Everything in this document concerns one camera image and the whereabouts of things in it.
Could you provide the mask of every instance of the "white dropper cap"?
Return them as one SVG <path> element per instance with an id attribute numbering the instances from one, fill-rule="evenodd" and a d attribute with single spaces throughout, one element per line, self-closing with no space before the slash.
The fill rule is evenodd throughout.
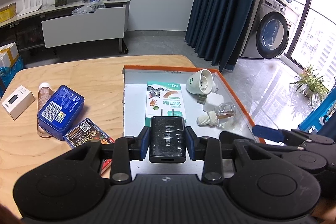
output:
<path id="1" fill-rule="evenodd" d="M 199 126 L 215 126 L 217 124 L 217 115 L 214 111 L 209 111 L 206 115 L 197 117 L 197 124 Z"/>
<path id="2" fill-rule="evenodd" d="M 44 82 L 41 85 L 39 85 L 39 90 L 41 88 L 50 88 L 51 89 L 51 85 L 49 83 L 47 83 L 47 82 Z"/>

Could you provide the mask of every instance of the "bottle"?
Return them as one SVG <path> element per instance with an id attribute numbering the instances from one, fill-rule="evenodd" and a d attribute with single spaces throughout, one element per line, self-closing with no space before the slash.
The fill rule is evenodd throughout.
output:
<path id="1" fill-rule="evenodd" d="M 39 91 L 37 95 L 37 113 L 39 113 L 39 111 L 42 109 L 45 103 L 49 100 L 52 94 L 53 94 L 53 91 L 51 90 L 51 85 L 49 83 L 42 83 L 39 86 Z M 38 123 L 37 123 L 37 135 L 39 135 L 42 138 L 52 137 L 52 135 L 50 135 L 42 127 L 40 127 Z"/>
<path id="2" fill-rule="evenodd" d="M 236 115 L 236 107 L 233 103 L 222 103 L 215 107 L 215 110 L 208 112 L 206 115 L 197 118 L 199 126 L 217 126 L 224 128 L 227 122 Z"/>

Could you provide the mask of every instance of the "tv stand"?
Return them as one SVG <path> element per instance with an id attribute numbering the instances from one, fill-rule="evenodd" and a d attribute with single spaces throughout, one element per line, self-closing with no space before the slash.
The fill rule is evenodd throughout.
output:
<path id="1" fill-rule="evenodd" d="M 0 23 L 0 28 L 3 28 L 0 31 L 8 29 L 9 32 L 13 32 L 14 30 L 17 42 L 16 32 L 20 28 L 20 23 L 29 25 L 29 23 L 27 24 L 29 19 L 34 18 L 32 21 L 40 20 L 43 41 L 25 45 L 25 47 L 21 47 L 17 43 L 19 51 L 36 47 L 54 48 L 72 43 L 118 38 L 119 53 L 127 53 L 128 49 L 123 38 L 124 32 L 128 28 L 130 0 L 110 0 L 104 3 L 106 8 L 97 9 L 94 13 L 75 16 L 72 15 L 72 11 L 84 5 L 81 1 L 60 7 L 48 5 L 37 11 L 19 17 L 15 16 Z"/>

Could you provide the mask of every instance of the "white drawer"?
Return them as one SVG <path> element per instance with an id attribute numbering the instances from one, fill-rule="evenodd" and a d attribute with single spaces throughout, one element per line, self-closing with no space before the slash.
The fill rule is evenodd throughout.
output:
<path id="1" fill-rule="evenodd" d="M 46 48 L 78 42 L 123 38 L 126 7 L 97 9 L 95 13 L 42 22 Z"/>

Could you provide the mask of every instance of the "yellow box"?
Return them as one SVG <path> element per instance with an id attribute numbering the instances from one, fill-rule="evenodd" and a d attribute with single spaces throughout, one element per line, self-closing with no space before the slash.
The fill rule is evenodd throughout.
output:
<path id="1" fill-rule="evenodd" d="M 7 5 L 4 8 L 0 9 L 0 23 L 8 19 L 11 19 L 16 15 L 16 3 Z"/>

